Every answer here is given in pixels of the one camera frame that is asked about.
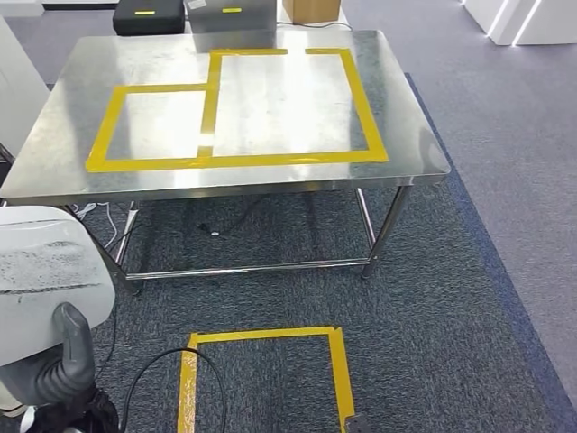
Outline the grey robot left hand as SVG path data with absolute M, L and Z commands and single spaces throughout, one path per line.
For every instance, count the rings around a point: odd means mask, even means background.
M 96 373 L 93 338 L 87 319 L 64 302 L 52 315 L 62 342 L 1 367 L 1 382 L 27 406 L 71 401 L 90 389 Z

